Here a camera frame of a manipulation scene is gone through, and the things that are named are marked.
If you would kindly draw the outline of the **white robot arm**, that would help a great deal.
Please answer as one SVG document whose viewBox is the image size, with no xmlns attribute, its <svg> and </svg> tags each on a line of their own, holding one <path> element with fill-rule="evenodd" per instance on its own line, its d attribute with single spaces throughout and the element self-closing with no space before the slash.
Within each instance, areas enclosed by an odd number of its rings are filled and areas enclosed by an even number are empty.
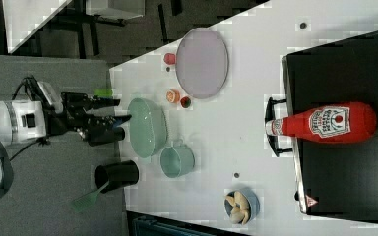
<svg viewBox="0 0 378 236">
<path fill-rule="evenodd" d="M 131 119 L 129 115 L 92 114 L 119 104 L 118 99 L 76 92 L 63 92 L 57 98 L 44 95 L 34 100 L 0 101 L 0 198 L 14 180 L 8 146 L 46 145 L 49 138 L 67 132 L 78 133 L 92 147 L 121 141 L 125 138 L 122 124 Z"/>
</svg>

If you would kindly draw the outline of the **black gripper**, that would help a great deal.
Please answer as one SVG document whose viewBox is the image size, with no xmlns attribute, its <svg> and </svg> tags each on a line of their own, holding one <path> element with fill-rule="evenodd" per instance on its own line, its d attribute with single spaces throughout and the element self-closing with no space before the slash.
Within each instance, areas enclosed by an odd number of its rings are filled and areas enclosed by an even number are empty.
<svg viewBox="0 0 378 236">
<path fill-rule="evenodd" d="M 95 116 L 88 114 L 92 109 L 114 107 L 120 104 L 120 99 L 108 97 L 91 98 L 85 93 L 62 92 L 62 112 L 57 113 L 48 102 L 43 103 L 46 133 L 48 136 L 63 135 L 78 129 L 93 131 L 114 130 L 128 122 L 132 116 Z"/>
</svg>

